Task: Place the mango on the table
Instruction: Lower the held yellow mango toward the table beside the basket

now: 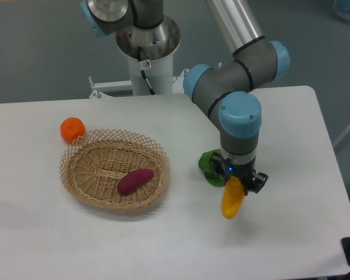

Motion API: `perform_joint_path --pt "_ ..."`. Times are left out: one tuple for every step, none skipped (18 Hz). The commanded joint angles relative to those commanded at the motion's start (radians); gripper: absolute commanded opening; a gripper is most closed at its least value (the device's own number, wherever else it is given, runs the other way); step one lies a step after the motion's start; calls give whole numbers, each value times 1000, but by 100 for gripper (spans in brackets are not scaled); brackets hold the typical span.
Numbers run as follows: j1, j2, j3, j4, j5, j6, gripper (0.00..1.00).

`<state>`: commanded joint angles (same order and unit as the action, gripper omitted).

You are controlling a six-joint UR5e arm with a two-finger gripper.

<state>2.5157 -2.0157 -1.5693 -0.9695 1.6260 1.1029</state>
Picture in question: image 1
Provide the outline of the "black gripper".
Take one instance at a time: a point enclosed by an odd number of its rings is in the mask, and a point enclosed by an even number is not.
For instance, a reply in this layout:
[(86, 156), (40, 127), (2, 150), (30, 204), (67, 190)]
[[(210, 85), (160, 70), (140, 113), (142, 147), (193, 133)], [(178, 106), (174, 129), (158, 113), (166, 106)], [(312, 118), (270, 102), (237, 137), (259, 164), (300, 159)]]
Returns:
[(212, 175), (209, 176), (210, 183), (225, 183), (234, 176), (240, 179), (244, 185), (244, 194), (259, 193), (265, 186), (268, 175), (255, 171), (256, 159), (254, 158), (246, 164), (233, 164), (230, 159), (224, 159), (218, 153), (213, 153), (209, 164), (212, 169)]

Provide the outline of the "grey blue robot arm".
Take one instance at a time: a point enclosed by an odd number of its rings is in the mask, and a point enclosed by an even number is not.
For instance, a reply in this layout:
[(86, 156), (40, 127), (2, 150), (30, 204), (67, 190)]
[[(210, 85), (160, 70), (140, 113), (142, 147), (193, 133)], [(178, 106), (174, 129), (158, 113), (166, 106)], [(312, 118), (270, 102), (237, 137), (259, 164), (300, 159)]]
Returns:
[[(285, 74), (287, 49), (263, 35), (246, 1), (208, 1), (233, 61), (213, 68), (198, 64), (183, 76), (183, 89), (220, 133), (220, 153), (209, 161), (225, 181), (240, 180), (245, 194), (259, 192), (267, 175), (255, 169), (261, 104), (252, 91)], [(97, 36), (115, 34), (127, 57), (132, 91), (165, 95), (173, 91), (173, 54), (180, 44), (177, 23), (162, 1), (82, 1)]]

